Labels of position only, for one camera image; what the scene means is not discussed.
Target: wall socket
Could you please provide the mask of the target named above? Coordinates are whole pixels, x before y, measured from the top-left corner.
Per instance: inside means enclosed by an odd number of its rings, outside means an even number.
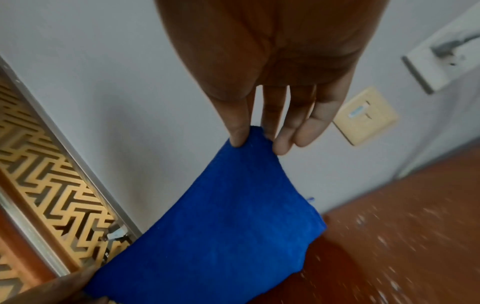
[[[333,123],[354,146],[398,120],[395,110],[380,92],[369,87],[344,104]]]

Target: microfiber cloth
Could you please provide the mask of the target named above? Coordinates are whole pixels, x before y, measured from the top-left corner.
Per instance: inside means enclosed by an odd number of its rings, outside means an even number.
[[[85,288],[123,304],[245,304],[302,269],[326,226],[252,127]]]

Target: wall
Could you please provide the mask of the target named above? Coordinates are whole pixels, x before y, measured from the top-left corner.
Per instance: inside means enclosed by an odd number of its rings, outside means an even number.
[[[332,125],[314,144],[281,158],[319,211],[391,181],[412,160],[421,164],[479,135],[478,70],[427,96],[401,62],[476,2],[392,1],[349,96],[375,85],[400,121],[359,147]],[[227,139],[170,46],[152,0],[4,0],[0,42],[0,56],[142,230]],[[260,110],[257,94],[257,124]]]

